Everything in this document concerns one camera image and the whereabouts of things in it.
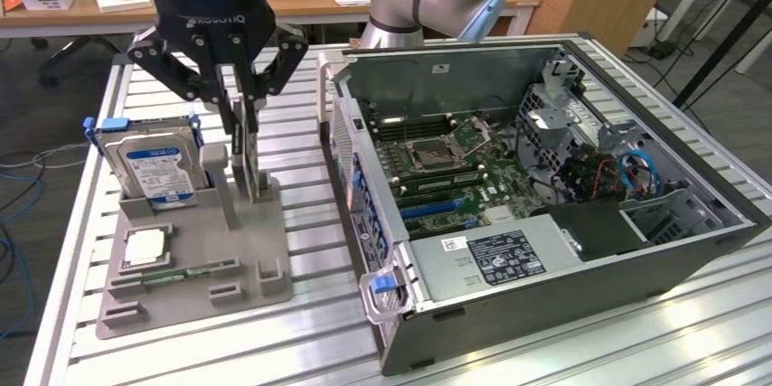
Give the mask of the Nvidia graphics card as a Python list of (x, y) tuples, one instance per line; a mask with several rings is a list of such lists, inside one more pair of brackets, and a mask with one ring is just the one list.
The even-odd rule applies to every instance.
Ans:
[(264, 176), (258, 167), (258, 108), (262, 100), (257, 98), (253, 67), (241, 61), (229, 65), (233, 73), (238, 97), (232, 97), (221, 78), (221, 114), (225, 116), (222, 125), (229, 128), (232, 137), (232, 168), (238, 191), (245, 200), (260, 201)]

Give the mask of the black office chair base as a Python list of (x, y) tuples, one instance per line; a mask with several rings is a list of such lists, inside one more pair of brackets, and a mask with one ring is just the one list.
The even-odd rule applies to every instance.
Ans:
[(80, 35), (74, 37), (38, 67), (38, 84), (45, 88), (53, 88), (57, 85), (57, 77), (52, 73), (53, 68), (89, 44), (101, 46), (112, 55), (125, 53), (125, 51), (108, 39), (108, 37), (109, 34)]

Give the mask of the hard disk with blue caddy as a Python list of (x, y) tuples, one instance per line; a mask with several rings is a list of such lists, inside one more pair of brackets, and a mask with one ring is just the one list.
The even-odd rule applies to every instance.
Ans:
[(196, 114), (170, 118), (105, 118), (82, 121), (82, 133), (108, 160), (122, 197), (145, 199), (162, 211), (194, 203), (196, 192), (209, 188), (200, 163), (200, 119)]

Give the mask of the metal socket cover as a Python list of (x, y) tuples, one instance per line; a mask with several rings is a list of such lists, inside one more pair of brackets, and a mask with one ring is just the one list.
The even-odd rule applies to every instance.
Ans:
[(478, 116), (468, 117), (449, 135), (462, 155), (469, 155), (490, 141), (486, 122)]

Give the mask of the grey plastic parts rack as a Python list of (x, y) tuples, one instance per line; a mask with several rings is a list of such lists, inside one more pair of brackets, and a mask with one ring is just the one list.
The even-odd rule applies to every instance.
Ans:
[[(136, 200), (120, 201), (120, 213), (94, 334), (106, 340), (152, 329), (288, 301), (293, 296), (290, 261), (277, 182), (252, 203), (225, 178), (228, 153), (205, 145), (198, 161), (213, 185), (196, 192), (190, 207), (154, 212)], [(130, 232), (166, 232), (168, 266), (121, 269)], [(109, 280), (153, 271), (234, 261), (240, 268), (214, 277), (153, 286), (110, 287)]]

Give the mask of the silver CPU chip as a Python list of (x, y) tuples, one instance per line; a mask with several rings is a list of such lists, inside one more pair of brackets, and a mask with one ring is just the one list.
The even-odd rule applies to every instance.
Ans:
[(121, 269), (168, 266), (169, 261), (166, 232), (162, 229), (148, 229), (129, 233), (120, 263)]

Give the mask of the green motherboard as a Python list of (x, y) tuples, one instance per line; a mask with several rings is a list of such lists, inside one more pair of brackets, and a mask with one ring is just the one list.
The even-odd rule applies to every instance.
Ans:
[[(464, 166), (430, 172), (416, 171), (404, 143), (418, 138), (444, 135), (452, 140), (450, 132), (470, 116), (478, 116), (486, 122), (490, 141), (473, 153), (462, 156)], [(545, 198), (534, 188), (530, 173), (514, 158), (512, 140), (489, 125), (489, 120), (490, 116), (481, 111), (461, 114), (446, 113), (418, 118), (385, 118), (377, 115), (368, 120), (366, 127), (374, 152), (397, 209), (464, 199), (456, 212), (417, 219), (401, 219), (409, 238), (413, 240), (486, 226), (482, 220), (482, 211), (486, 207), (508, 205), (517, 219), (524, 219), (545, 205)], [(434, 174), (474, 170), (488, 173), (488, 178), (480, 185), (414, 196), (397, 196), (392, 192), (392, 188), (402, 178), (422, 178)]]

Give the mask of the green RAM stick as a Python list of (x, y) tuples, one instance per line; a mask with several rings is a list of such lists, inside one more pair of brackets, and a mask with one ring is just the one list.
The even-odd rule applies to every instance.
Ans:
[(126, 278), (113, 278), (109, 280), (110, 287), (124, 287), (134, 284), (153, 286), (170, 282), (185, 281), (192, 278), (214, 277), (218, 274), (226, 274), (240, 268), (240, 263), (234, 261), (212, 262), (190, 268), (174, 268), (161, 271), (153, 271), (138, 276)]

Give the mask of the metal disk bay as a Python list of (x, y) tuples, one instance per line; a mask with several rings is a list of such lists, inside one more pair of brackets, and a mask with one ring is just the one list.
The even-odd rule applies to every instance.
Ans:
[(598, 146), (601, 121), (568, 90), (530, 85), (517, 121), (517, 156), (525, 165), (545, 165), (556, 171), (582, 145)]

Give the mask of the silver chipset heatsink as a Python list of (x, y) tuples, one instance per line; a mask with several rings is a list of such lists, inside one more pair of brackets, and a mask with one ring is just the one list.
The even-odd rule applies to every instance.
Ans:
[(500, 224), (517, 219), (512, 208), (508, 205), (496, 205), (486, 207), (482, 211), (482, 220), (485, 225)]

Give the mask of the grey power supply unit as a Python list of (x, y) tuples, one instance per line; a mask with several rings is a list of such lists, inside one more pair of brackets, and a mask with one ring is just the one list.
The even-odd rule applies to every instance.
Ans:
[(416, 240), (410, 253), (436, 303), (480, 297), (581, 264), (548, 214)]

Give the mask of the white side table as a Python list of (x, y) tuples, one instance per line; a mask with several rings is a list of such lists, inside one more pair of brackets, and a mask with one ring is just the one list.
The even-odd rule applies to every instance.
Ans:
[[(733, 0), (712, 0), (704, 6), (701, 11), (694, 15), (693, 20), (690, 21), (690, 24), (685, 25), (681, 28), (681, 31), (685, 32), (688, 30), (688, 28), (692, 26), (692, 23), (700, 18), (706, 7), (708, 6), (713, 7), (713, 9), (710, 10), (710, 13), (704, 17), (701, 24), (694, 27), (694, 34), (692, 35), (689, 41), (685, 43), (684, 46), (680, 46), (681, 53), (677, 55), (678, 57), (685, 55), (685, 54), (689, 54), (689, 45), (693, 42), (700, 41), (704, 38), (704, 36), (709, 32), (709, 30), (712, 29), (720, 15), (726, 11), (728, 5), (732, 1)], [(661, 7), (658, 5), (656, 5), (652, 8), (649, 14), (646, 15), (646, 20), (644, 21), (641, 30), (638, 32), (638, 35), (646, 34), (648, 39), (638, 45), (632, 44), (630, 48), (638, 48), (638, 49), (646, 48), (648, 49), (656, 42), (670, 41), (669, 40), (670, 34), (676, 30), (676, 28), (681, 22), (681, 19), (684, 18), (685, 13), (688, 12), (688, 10), (694, 2), (696, 2), (696, 0), (681, 0), (680, 3), (677, 4), (677, 8), (672, 14), (669, 14), (665, 10), (661, 9)], [(670, 42), (677, 42), (680, 44), (680, 37), (677, 37)], [(676, 65), (678, 57), (673, 60), (672, 66)], [(629, 61), (632, 63), (636, 63), (636, 64), (648, 65), (654, 70), (654, 72), (660, 75), (660, 79), (654, 83), (654, 86), (657, 86), (661, 82), (666, 82), (666, 74), (669, 73), (669, 71), (661, 72), (656, 68), (656, 66), (652, 64), (652, 58), (650, 57), (645, 61), (644, 60), (636, 60), (634, 58), (629, 58)]]

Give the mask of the black power adapter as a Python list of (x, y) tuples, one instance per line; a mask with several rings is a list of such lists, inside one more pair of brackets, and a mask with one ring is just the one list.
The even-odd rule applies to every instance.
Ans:
[(680, 54), (680, 53), (681, 53), (680, 44), (677, 42), (670, 42), (670, 41), (656, 42), (648, 48), (648, 51), (646, 51), (648, 56), (657, 61), (664, 60), (668, 57), (670, 57), (672, 55)]

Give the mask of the open black PC case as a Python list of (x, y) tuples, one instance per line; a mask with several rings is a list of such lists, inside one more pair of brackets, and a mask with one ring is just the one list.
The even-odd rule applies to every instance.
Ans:
[[(362, 311), (384, 374), (454, 356), (662, 295), (712, 260), (772, 235), (772, 191), (636, 72), (581, 34), (322, 51), (320, 136)], [(626, 188), (621, 200), (573, 202), (545, 165), (517, 156), (518, 107), (544, 84), (568, 90), (601, 121), (598, 146)], [(436, 303), (374, 152), (368, 120), (481, 111), (512, 140), (548, 214), (581, 260), (573, 268), (480, 297)], [(398, 287), (372, 296), (370, 275)]]

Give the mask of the black stand pole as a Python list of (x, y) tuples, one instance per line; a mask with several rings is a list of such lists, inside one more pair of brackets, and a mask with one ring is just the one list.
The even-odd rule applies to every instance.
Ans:
[(753, 25), (756, 19), (762, 14), (764, 10), (772, 3), (772, 0), (756, 0), (749, 7), (745, 15), (738, 20), (737, 24), (732, 28), (730, 32), (728, 33), (726, 37), (717, 45), (714, 51), (712, 52), (710, 56), (706, 58), (705, 62), (702, 63), (700, 69), (697, 69), (694, 75), (692, 76), (689, 82), (686, 83), (684, 89), (678, 92), (676, 98), (672, 101), (672, 104), (676, 108), (682, 108), (686, 104), (686, 101), (696, 91), (698, 86), (702, 84), (704, 80), (706, 79), (708, 75), (712, 73), (714, 67), (717, 66), (718, 62), (726, 56), (732, 46), (740, 40), (741, 36), (746, 33), (748, 29)]

